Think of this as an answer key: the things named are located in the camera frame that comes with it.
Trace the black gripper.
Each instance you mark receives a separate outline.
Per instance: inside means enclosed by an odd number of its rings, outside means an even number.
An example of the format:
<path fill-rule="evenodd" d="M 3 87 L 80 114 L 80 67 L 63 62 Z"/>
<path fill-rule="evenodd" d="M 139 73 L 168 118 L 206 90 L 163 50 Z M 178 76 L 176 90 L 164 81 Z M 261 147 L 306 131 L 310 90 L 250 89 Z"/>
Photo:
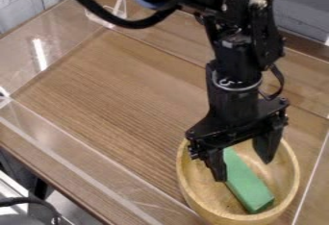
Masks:
<path fill-rule="evenodd" d="M 189 154 L 193 160 L 206 161 L 217 182 L 227 180 L 223 150 L 245 140 L 265 164 L 277 154 L 289 102 L 279 94 L 259 90 L 262 73 L 253 72 L 243 79 L 221 75 L 214 63 L 206 65 L 209 111 L 186 131 Z"/>

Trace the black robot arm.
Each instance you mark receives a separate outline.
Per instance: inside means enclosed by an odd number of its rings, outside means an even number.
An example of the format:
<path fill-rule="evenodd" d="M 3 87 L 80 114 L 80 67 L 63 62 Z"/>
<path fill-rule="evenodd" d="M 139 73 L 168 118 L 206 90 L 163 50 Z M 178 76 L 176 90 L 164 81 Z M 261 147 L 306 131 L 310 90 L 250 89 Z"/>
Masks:
<path fill-rule="evenodd" d="M 214 50 L 206 65 L 209 111 L 186 131 L 191 159 L 205 162 L 214 179 L 227 180 L 223 149 L 245 140 L 263 163 L 277 153 L 289 102 L 261 91 L 262 73 L 283 76 L 275 61 L 283 37 L 275 24 L 274 0 L 136 0 L 152 10 L 189 7 L 205 26 Z"/>

